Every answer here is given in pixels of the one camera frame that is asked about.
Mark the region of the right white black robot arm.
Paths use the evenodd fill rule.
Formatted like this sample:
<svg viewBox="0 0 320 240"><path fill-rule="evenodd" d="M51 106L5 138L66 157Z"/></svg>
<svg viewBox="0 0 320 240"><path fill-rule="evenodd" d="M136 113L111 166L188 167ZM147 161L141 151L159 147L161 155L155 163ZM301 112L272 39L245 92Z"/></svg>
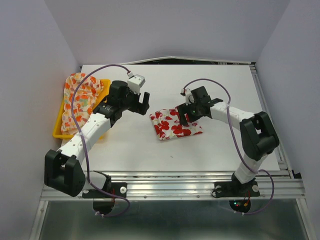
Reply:
<svg viewBox="0 0 320 240"><path fill-rule="evenodd" d="M211 99L204 86L194 90L182 89L185 102L177 107L179 122L187 126L202 117L228 124L231 131L240 132L242 151L240 165L232 174L231 181L217 184L216 197L242 195L252 190L259 168L280 144L269 115L261 111L252 113L231 107L222 99Z"/></svg>

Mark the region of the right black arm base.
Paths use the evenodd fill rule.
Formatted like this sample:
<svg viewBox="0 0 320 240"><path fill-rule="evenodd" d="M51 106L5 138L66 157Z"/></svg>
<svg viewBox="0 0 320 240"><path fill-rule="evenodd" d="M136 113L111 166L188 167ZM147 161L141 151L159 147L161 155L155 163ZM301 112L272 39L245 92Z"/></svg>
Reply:
<svg viewBox="0 0 320 240"><path fill-rule="evenodd" d="M211 192L214 198L259 197L260 191L256 181L241 184L235 181L217 181Z"/></svg>

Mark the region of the white red poppy skirt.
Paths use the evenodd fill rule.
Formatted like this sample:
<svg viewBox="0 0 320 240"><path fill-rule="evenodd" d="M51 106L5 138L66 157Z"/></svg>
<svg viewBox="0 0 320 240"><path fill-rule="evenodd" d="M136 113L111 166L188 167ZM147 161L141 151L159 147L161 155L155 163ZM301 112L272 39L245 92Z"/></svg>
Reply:
<svg viewBox="0 0 320 240"><path fill-rule="evenodd" d="M203 133L202 127L197 121L190 121L185 114L187 125L180 124L180 116L177 108L161 109L149 115L155 129L156 136L160 141L183 138Z"/></svg>

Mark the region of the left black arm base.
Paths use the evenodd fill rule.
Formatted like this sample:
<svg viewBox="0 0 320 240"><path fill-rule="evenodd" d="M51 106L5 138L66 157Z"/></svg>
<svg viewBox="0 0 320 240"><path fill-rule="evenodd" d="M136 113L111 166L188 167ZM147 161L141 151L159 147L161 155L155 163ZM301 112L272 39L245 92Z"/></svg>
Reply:
<svg viewBox="0 0 320 240"><path fill-rule="evenodd" d="M116 195L123 198L127 197L128 184L126 182L112 182L110 186L103 187L102 190L109 195L93 188L84 190L82 192L82 198L84 199L110 199L110 195Z"/></svg>

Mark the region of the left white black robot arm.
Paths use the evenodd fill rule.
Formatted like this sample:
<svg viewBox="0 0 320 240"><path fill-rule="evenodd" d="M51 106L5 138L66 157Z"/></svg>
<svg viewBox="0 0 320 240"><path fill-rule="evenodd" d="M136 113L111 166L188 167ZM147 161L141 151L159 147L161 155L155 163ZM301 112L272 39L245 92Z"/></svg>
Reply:
<svg viewBox="0 0 320 240"><path fill-rule="evenodd" d="M89 160L89 151L100 136L110 130L124 111L145 115L149 109L150 94L141 94L145 78L134 75L128 81L115 80L109 93L93 110L80 131L58 150L49 150L44 158L44 184L50 188L77 196L91 188L90 171L84 171L82 162Z"/></svg>

